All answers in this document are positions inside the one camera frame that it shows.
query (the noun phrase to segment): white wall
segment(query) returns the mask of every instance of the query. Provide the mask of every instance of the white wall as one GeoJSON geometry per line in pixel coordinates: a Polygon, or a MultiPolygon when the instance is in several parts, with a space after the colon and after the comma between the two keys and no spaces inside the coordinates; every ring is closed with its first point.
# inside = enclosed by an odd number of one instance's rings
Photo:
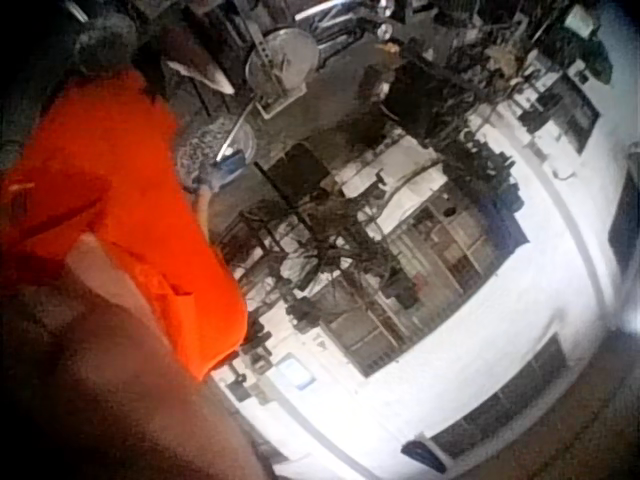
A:
{"type": "MultiPolygon", "coordinates": [[[[398,157],[387,153],[394,168],[407,148],[401,144],[398,157]]],[[[554,331],[570,364],[581,364],[597,344],[602,329],[573,239],[528,167],[518,162],[513,173],[525,201],[517,219],[530,243],[439,329],[370,378],[322,332],[295,333],[283,308],[263,317],[274,333],[268,343],[273,361],[293,352],[316,377],[302,392],[277,370],[268,374],[271,380],[322,434],[378,477],[421,474],[423,467],[400,455],[401,445],[420,433],[435,435],[475,408],[554,331]]],[[[272,441],[278,439],[272,435],[272,441]]]]}
{"type": "MultiPolygon", "coordinates": [[[[291,458],[279,467],[283,474],[292,474],[292,466],[297,465],[294,478],[438,478],[401,456],[401,445],[419,434],[432,436],[475,408],[557,332],[570,365],[563,380],[514,422],[509,435],[453,465],[453,472],[459,472],[504,447],[575,379],[605,331],[600,310],[615,299],[618,273],[606,237],[625,174],[621,155],[638,137],[637,37],[614,24],[614,19],[614,13],[604,12],[602,37],[614,62],[613,84],[606,87],[592,81],[586,86],[602,117],[582,156],[563,139],[549,143],[553,132],[544,131],[538,141],[549,161],[536,165],[539,160],[524,147],[529,138],[506,110],[493,122],[500,129],[483,130],[494,147],[516,159],[513,174],[525,202],[516,217],[530,243],[516,250],[440,328],[365,379],[322,331],[306,336],[295,333],[282,306],[263,318],[274,333],[268,343],[274,362],[293,352],[316,378],[298,391],[277,368],[272,369],[267,374],[270,386],[277,390],[272,398],[282,395],[286,402],[276,400],[262,406],[250,399],[239,405],[291,458]],[[559,169],[567,168],[576,175],[564,182],[554,178],[554,169],[564,178],[567,172],[559,169]],[[559,209],[559,200],[564,202],[564,210],[559,209]],[[566,211],[573,220],[567,221],[566,211]],[[604,305],[598,304],[585,255],[595,266],[604,305]],[[296,423],[293,411],[303,415],[309,425],[283,434],[296,423]],[[308,474],[301,473],[305,468],[308,474]]],[[[429,155],[406,141],[384,157],[375,166],[397,179],[429,155]]],[[[363,175],[372,175],[372,171],[363,175]]],[[[399,197],[394,215],[405,215],[421,195],[437,188],[436,177],[437,173],[418,179],[413,191],[399,197]]],[[[352,193],[357,193],[362,186],[353,183],[352,188],[352,193]]],[[[221,383],[227,381],[225,375],[219,374],[221,383]]]]}

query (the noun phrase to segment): person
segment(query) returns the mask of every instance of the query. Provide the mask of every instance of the person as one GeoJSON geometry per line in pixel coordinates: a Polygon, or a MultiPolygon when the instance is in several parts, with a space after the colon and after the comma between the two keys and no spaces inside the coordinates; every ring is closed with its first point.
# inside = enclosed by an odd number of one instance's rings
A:
{"type": "Polygon", "coordinates": [[[23,471],[266,478],[200,383],[247,312],[174,173],[176,121],[145,87],[128,69],[70,82],[2,178],[3,429],[46,465],[23,471]]]}

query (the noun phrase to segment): orange shirt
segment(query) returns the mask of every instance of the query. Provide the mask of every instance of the orange shirt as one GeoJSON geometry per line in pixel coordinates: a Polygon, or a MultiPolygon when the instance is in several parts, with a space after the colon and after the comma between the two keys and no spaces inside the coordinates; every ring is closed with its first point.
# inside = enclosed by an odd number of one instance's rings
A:
{"type": "Polygon", "coordinates": [[[20,211],[0,234],[2,279],[55,279],[90,232],[133,279],[178,358],[202,378],[242,341],[246,307],[178,183],[176,121],[144,86],[130,71],[72,84],[55,101],[0,192],[6,211],[20,211]]]}

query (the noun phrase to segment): vent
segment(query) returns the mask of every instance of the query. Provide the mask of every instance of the vent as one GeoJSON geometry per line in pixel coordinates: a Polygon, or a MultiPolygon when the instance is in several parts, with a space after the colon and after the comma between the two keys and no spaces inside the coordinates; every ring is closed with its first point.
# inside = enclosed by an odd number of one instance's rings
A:
{"type": "Polygon", "coordinates": [[[506,385],[463,418],[435,435],[433,442],[456,459],[494,436],[533,403],[566,368],[554,335],[506,385]]]}

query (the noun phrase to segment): metal rod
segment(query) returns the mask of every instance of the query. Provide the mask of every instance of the metal rod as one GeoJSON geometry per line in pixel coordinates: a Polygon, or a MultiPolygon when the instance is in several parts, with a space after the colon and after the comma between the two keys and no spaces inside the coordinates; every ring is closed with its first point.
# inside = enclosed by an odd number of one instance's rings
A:
{"type": "Polygon", "coordinates": [[[358,3],[354,0],[329,0],[328,2],[321,3],[319,5],[315,5],[311,8],[307,8],[302,12],[298,12],[293,17],[296,22],[300,20],[304,20],[305,18],[309,18],[314,16],[316,13],[324,12],[325,10],[329,10],[337,5],[342,5],[343,3],[358,3]]]}
{"type": "Polygon", "coordinates": [[[87,16],[87,14],[84,13],[80,6],[73,0],[65,0],[63,5],[64,8],[67,9],[67,11],[71,15],[73,15],[80,23],[86,23],[89,21],[89,17],[87,16]]]}
{"type": "Polygon", "coordinates": [[[240,116],[236,119],[236,123],[233,124],[233,128],[229,132],[229,136],[224,141],[224,143],[222,144],[222,147],[220,147],[220,150],[216,155],[216,163],[218,163],[220,160],[222,160],[222,157],[224,157],[224,152],[227,150],[227,148],[229,148],[229,145],[233,141],[233,137],[235,136],[236,133],[238,133],[238,129],[240,128],[240,125],[242,124],[244,119],[247,117],[251,109],[255,106],[255,104],[256,104],[256,99],[251,98],[247,106],[244,107],[244,110],[242,111],[240,116]]]}

